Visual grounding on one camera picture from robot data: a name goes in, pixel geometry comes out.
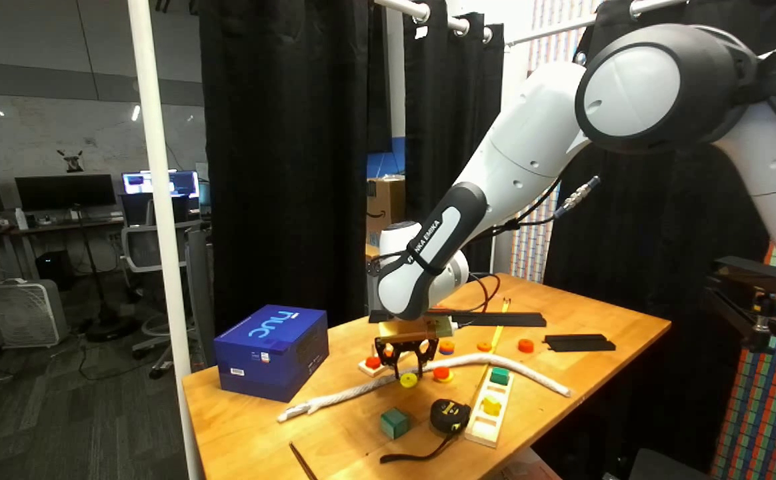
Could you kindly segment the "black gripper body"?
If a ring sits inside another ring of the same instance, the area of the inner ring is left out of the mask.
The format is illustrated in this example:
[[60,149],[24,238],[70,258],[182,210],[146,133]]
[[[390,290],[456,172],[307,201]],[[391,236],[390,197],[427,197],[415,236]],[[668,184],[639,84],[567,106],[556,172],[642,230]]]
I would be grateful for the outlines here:
[[418,360],[432,360],[438,337],[427,322],[394,320],[375,326],[372,346],[380,360],[396,360],[403,353],[414,353]]

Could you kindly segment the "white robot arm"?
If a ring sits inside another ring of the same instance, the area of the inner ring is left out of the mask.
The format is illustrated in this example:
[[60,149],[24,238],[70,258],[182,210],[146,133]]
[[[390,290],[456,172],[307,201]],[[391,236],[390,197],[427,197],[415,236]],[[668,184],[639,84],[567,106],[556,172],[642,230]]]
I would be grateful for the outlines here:
[[375,268],[371,317],[424,326],[438,278],[474,238],[518,220],[586,149],[718,146],[776,242],[776,49],[710,25],[651,25],[584,65],[535,69],[415,236]]

